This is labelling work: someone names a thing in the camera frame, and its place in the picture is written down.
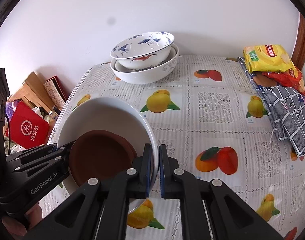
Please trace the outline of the left hand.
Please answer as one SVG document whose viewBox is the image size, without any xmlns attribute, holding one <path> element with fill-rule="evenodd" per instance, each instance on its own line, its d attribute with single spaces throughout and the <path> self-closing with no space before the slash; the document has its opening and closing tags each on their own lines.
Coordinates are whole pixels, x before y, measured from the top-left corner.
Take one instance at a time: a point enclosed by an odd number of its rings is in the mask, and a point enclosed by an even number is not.
<svg viewBox="0 0 305 240">
<path fill-rule="evenodd" d="M 32 229 L 43 219 L 42 209 L 39 203 L 35 204 L 31 209 L 29 209 L 25 216 L 30 223 L 29 229 Z M 11 217 L 3 217 L 2 223 L 14 239 L 21 239 L 27 234 L 27 229 L 25 226 Z"/>
</svg>

